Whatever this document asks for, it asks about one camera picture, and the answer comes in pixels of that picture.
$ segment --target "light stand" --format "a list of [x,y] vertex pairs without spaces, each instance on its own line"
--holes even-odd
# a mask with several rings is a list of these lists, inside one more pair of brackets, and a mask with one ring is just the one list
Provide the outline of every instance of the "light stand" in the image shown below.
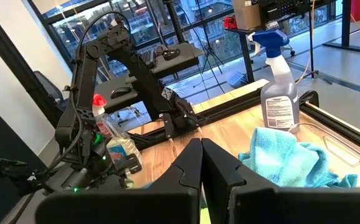
[[200,0],[196,0],[197,5],[198,5],[199,15],[201,17],[202,28],[204,29],[204,34],[205,34],[205,38],[206,38],[206,42],[207,42],[207,48],[206,48],[207,52],[206,52],[206,58],[205,58],[204,66],[202,67],[202,73],[204,73],[206,63],[208,63],[209,68],[211,69],[213,75],[215,75],[215,73],[213,72],[211,63],[209,61],[209,56],[212,56],[213,60],[215,61],[216,65],[217,65],[217,68],[219,68],[220,73],[223,74],[222,70],[220,69],[220,65],[217,63],[217,60],[222,65],[224,65],[224,64],[223,64],[222,60],[220,60],[220,58],[215,54],[215,52],[213,51],[213,48],[211,46],[211,43],[209,42],[209,37],[207,36],[207,33],[206,33],[206,24],[204,23],[204,19],[203,19],[203,16],[202,16],[202,10],[201,10],[201,4],[199,3],[199,1]]
[[312,12],[311,11],[311,0],[309,0],[309,34],[310,34],[310,66],[311,66],[311,72],[310,75],[312,78],[319,78],[321,80],[323,80],[324,82],[332,85],[332,82],[327,80],[326,78],[322,77],[321,75],[319,75],[319,71],[315,70],[315,65],[314,65],[314,55],[313,55],[313,23],[314,21],[312,21]]

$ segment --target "bottle label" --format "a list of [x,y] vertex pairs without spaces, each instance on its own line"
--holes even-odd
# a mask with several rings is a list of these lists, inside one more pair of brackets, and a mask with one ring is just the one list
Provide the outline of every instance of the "bottle label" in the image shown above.
[[97,126],[103,135],[111,137],[111,133],[105,126],[104,122],[97,122]]
[[267,99],[266,114],[269,128],[290,128],[294,125],[292,102],[287,96]]
[[109,147],[108,152],[111,155],[112,161],[118,161],[127,156],[125,148],[121,144],[117,146]]

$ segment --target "towel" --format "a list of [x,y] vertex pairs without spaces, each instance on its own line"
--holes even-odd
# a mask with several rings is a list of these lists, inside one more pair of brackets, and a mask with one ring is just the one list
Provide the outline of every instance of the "towel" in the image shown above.
[[324,149],[308,142],[296,142],[286,131],[257,128],[250,152],[239,154],[244,165],[281,187],[356,187],[358,176],[342,180],[329,171]]

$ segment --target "office chair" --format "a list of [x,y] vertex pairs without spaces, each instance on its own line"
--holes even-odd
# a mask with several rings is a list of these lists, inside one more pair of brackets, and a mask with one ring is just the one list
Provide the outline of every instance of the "office chair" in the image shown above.
[[34,71],[34,74],[36,78],[40,81],[40,83],[43,85],[49,96],[55,100],[56,107],[64,111],[68,105],[68,100],[64,99],[61,91],[40,71]]

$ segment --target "glass window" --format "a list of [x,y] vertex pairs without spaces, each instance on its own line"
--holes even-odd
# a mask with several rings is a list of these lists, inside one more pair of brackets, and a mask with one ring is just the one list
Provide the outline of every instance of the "glass window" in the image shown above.
[[[197,21],[194,13],[190,10],[189,6],[187,5],[187,1],[174,0],[174,2],[177,4],[173,3],[174,10],[178,15],[178,20],[181,27],[184,27],[189,24],[188,19],[191,22]],[[173,23],[169,16],[169,12],[166,5],[163,4],[162,0],[150,0],[150,3],[153,9],[155,9],[154,13],[158,20],[159,28],[161,29],[162,34],[167,34],[168,32],[172,32],[174,30]]]
[[[327,6],[323,6],[315,9],[315,26],[327,22]],[[285,33],[288,35],[295,35],[297,33],[306,31],[309,29],[309,15],[308,12],[305,14],[303,19],[300,16],[290,19],[288,22],[284,22]]]
[[[154,29],[154,24],[148,14],[148,11],[146,10],[144,0],[121,0],[112,2],[112,4],[106,2],[99,6],[95,6],[94,8],[87,9],[78,15],[68,17],[53,24],[54,29],[58,33],[61,41],[66,46],[71,56],[74,55],[78,46],[78,39],[83,34],[83,26],[88,26],[89,23],[92,22],[98,15],[112,9],[123,13],[129,20],[131,33],[133,34],[137,44],[158,36]],[[114,14],[109,14],[101,18],[90,29],[84,42],[95,39],[101,31],[109,27],[111,21],[114,19]]]
[[[226,63],[230,60],[238,58],[242,55],[241,46],[239,42],[239,36],[233,32],[229,32],[224,30],[223,27],[224,17],[216,19],[215,21],[209,22],[206,25],[206,33],[209,39],[209,43],[214,51],[214,53]],[[207,49],[208,44],[205,37],[203,26],[195,27],[195,31],[188,30],[185,34],[183,34],[188,41],[193,46],[202,49]],[[166,43],[168,45],[177,43],[177,37],[170,37],[166,39]],[[184,69],[178,72],[178,76],[180,80],[191,77],[195,74],[199,73],[199,69],[202,70],[205,62],[205,55],[199,57],[199,68],[197,65]],[[213,57],[209,57],[209,62],[211,63],[212,68],[217,66]],[[172,76],[168,76],[163,78],[164,83],[173,83],[177,82]]]
[[232,0],[188,0],[191,10],[195,11],[197,19],[201,18],[199,7],[201,8],[202,18],[213,16],[224,10],[232,8]]
[[335,1],[335,16],[342,15],[343,7],[342,1]]

